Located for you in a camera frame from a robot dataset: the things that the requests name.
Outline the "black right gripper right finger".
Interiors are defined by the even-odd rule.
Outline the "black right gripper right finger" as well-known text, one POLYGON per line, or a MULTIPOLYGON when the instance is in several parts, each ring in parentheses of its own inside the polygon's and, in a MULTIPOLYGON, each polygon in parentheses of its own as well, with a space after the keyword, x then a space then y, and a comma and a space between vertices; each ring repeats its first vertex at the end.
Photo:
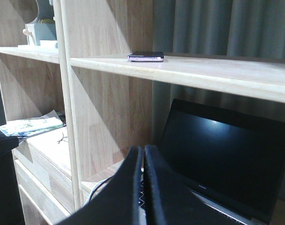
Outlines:
POLYGON ((148 225, 236 225, 233 218, 197 198, 170 168, 158 148, 144 147, 144 194, 148 225))

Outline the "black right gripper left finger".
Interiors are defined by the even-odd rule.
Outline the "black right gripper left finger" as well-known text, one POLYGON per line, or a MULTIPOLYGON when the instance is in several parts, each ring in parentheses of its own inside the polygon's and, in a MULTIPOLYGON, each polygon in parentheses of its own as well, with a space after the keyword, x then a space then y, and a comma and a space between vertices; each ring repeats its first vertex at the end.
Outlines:
POLYGON ((138 225, 143 150, 132 146, 109 183, 60 225, 138 225))

